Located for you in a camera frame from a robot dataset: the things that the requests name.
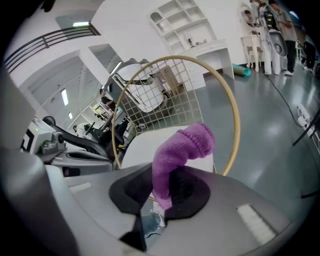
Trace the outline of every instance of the person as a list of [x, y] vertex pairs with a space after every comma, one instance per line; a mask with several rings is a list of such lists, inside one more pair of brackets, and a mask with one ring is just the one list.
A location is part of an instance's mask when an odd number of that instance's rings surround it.
[[253, 11], [252, 16], [254, 20], [259, 18], [259, 9], [264, 7], [266, 3], [262, 2], [261, 0], [250, 0], [251, 9]]
[[246, 22], [250, 27], [254, 26], [254, 19], [252, 18], [251, 12], [249, 10], [244, 10], [245, 16], [248, 18]]
[[86, 135], [86, 132], [89, 127], [90, 127], [90, 124], [83, 122], [78, 125], [74, 125], [73, 130], [77, 134], [78, 137], [84, 138], [87, 140], [92, 140], [92, 135], [90, 133], [88, 133]]
[[315, 43], [307, 34], [305, 35], [304, 51], [306, 54], [306, 66], [303, 69], [313, 71], [316, 61], [316, 48]]
[[106, 119], [104, 118], [103, 114], [94, 114], [95, 117], [97, 117], [98, 119], [100, 119], [101, 121], [105, 121]]
[[284, 74], [287, 76], [294, 75], [296, 64], [296, 41], [298, 40], [294, 25], [289, 14], [282, 10], [275, 0], [269, 0], [269, 5], [277, 12], [277, 20], [280, 24], [281, 32], [285, 40], [287, 49], [287, 69]]
[[99, 90], [99, 93], [101, 95], [101, 102], [114, 112], [116, 109], [115, 101], [107, 98], [106, 92], [102, 88]]

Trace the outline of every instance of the wire mesh grid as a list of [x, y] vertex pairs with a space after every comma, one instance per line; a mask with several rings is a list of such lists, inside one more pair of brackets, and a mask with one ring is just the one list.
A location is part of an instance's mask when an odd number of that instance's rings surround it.
[[183, 59], [166, 59], [148, 66], [134, 77], [121, 107], [134, 124], [137, 135], [203, 122], [186, 68], [190, 63]]

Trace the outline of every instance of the metal railing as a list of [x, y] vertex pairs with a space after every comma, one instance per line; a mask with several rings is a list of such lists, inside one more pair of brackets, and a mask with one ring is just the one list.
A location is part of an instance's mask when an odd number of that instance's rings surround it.
[[4, 65], [8, 72], [11, 73], [21, 63], [44, 49], [48, 49], [51, 46], [67, 40], [88, 36], [100, 36], [99, 32], [91, 24], [85, 27], [64, 28], [44, 34], [15, 50], [4, 60]]

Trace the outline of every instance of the gray floor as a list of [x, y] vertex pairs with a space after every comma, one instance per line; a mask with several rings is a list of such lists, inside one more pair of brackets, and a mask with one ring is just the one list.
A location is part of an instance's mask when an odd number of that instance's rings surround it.
[[[234, 93], [241, 120], [240, 146], [229, 176], [272, 201], [291, 220], [305, 214], [315, 198], [300, 196], [320, 186], [320, 156], [312, 140], [305, 137], [292, 147], [303, 129], [294, 123], [285, 102], [262, 72], [236, 76], [235, 80], [223, 77]], [[293, 77], [281, 73], [270, 78], [296, 118], [299, 103], [311, 115], [318, 110], [320, 83], [302, 66], [296, 65]], [[203, 121], [215, 135], [213, 157], [222, 173], [234, 138], [232, 110], [219, 82], [212, 76], [205, 82], [206, 87], [197, 89], [196, 94]]]

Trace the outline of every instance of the purple sock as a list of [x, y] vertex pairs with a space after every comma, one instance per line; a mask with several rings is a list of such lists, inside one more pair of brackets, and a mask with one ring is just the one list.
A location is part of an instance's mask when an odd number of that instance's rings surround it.
[[152, 162], [153, 195], [163, 209], [172, 207], [169, 195], [170, 172], [184, 166], [188, 159], [204, 158], [215, 148], [215, 138], [204, 123], [178, 130], [155, 152]]

